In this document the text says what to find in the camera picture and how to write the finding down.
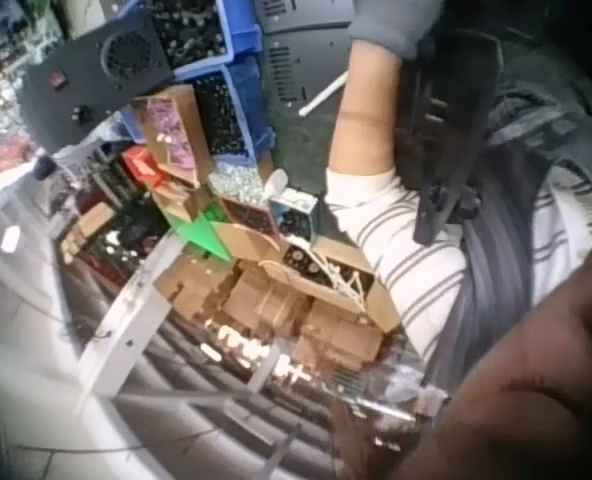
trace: ceiling light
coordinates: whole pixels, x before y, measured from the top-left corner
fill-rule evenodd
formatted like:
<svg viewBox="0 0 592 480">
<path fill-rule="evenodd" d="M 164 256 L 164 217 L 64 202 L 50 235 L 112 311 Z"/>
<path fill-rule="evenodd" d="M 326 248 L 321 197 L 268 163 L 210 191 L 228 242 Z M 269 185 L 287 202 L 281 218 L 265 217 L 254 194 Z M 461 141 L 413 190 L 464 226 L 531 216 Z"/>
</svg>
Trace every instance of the ceiling light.
<svg viewBox="0 0 592 480">
<path fill-rule="evenodd" d="M 215 362 L 220 362 L 223 356 L 206 343 L 200 344 L 201 351 Z"/>
<path fill-rule="evenodd" d="M 18 241 L 20 240 L 20 227 L 14 225 L 7 228 L 3 234 L 3 241 L 0 244 L 0 249 L 5 253 L 14 253 L 16 247 L 18 247 Z"/>
</svg>

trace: human hand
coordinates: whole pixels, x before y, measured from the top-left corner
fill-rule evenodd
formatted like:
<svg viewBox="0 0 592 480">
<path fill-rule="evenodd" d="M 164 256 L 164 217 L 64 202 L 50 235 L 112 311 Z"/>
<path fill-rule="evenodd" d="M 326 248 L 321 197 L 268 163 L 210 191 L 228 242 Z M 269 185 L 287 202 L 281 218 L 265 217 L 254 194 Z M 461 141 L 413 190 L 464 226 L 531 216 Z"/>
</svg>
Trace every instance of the human hand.
<svg viewBox="0 0 592 480">
<path fill-rule="evenodd" d="M 418 42 L 438 20 L 442 6 L 443 0 L 359 0 L 349 34 L 413 60 Z"/>
</svg>

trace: white cable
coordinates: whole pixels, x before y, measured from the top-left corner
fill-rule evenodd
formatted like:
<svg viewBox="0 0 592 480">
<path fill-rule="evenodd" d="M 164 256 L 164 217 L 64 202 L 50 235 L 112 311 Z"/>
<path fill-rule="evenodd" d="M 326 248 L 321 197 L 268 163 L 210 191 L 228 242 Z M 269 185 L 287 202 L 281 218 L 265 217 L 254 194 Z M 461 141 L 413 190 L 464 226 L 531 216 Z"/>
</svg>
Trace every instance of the white cable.
<svg viewBox="0 0 592 480">
<path fill-rule="evenodd" d="M 298 111 L 298 115 L 306 117 L 325 100 L 331 97 L 338 90 L 343 88 L 347 83 L 347 76 L 349 72 L 343 73 L 340 77 L 330 83 L 322 92 L 314 97 L 314 99 Z"/>
</svg>

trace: striped sleeve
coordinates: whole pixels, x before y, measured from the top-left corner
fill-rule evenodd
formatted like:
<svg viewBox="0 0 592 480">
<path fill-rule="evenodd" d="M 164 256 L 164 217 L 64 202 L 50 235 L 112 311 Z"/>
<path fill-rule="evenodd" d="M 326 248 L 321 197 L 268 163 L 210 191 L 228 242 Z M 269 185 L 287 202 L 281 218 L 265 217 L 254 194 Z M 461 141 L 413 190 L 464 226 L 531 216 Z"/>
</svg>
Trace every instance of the striped sleeve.
<svg viewBox="0 0 592 480">
<path fill-rule="evenodd" d="M 431 247 L 413 240 L 418 194 L 394 170 L 374 176 L 327 172 L 327 203 L 392 295 L 410 342 L 428 361 L 465 273 L 458 242 L 442 233 Z"/>
</svg>

